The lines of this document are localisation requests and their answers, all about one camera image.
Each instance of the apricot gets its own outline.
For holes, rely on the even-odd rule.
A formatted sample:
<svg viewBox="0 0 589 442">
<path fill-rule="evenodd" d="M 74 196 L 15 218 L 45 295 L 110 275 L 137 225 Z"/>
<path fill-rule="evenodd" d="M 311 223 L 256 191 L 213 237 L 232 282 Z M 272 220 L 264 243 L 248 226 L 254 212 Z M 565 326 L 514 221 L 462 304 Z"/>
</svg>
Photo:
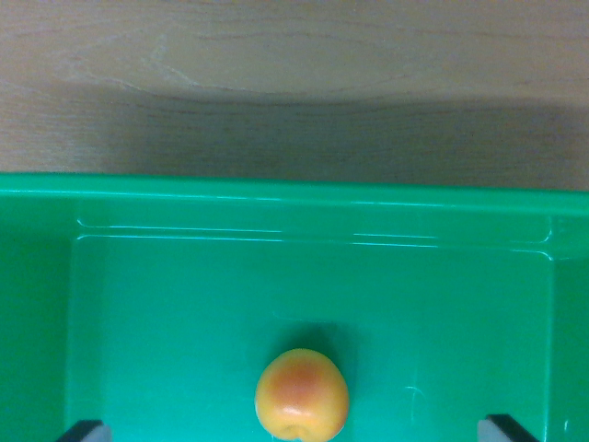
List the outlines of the apricot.
<svg viewBox="0 0 589 442">
<path fill-rule="evenodd" d="M 274 359 L 256 388 L 262 426 L 282 440 L 327 442 L 343 428 L 350 409 L 348 387 L 324 355 L 297 348 Z"/>
</svg>

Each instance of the wood grain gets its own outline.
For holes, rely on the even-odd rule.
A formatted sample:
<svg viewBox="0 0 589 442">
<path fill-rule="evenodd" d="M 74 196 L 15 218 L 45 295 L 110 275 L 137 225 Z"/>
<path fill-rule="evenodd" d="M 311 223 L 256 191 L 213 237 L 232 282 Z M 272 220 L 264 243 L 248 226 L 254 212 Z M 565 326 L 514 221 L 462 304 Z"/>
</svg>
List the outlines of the wood grain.
<svg viewBox="0 0 589 442">
<path fill-rule="evenodd" d="M 589 3 L 9 1 L 0 169 L 589 190 Z"/>
</svg>

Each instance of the wooden table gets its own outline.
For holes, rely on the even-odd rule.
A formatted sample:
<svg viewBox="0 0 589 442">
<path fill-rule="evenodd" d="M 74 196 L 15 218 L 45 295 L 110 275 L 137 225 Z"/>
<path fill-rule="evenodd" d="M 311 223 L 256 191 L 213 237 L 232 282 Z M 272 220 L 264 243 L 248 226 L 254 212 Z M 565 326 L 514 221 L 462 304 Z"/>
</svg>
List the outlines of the wooden table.
<svg viewBox="0 0 589 442">
<path fill-rule="evenodd" d="M 0 169 L 589 190 L 589 2 L 3 2 Z"/>
</svg>

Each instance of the orange fruit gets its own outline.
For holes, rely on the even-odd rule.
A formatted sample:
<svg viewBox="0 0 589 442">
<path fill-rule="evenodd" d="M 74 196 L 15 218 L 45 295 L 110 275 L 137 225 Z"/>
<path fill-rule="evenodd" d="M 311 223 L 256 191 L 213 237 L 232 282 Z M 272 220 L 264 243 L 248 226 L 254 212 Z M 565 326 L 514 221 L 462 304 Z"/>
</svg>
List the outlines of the orange fruit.
<svg viewBox="0 0 589 442">
<path fill-rule="evenodd" d="M 350 409 L 348 387 L 324 355 L 290 350 L 264 370 L 256 388 L 256 414 L 282 440 L 327 442 L 343 428 Z"/>
</svg>

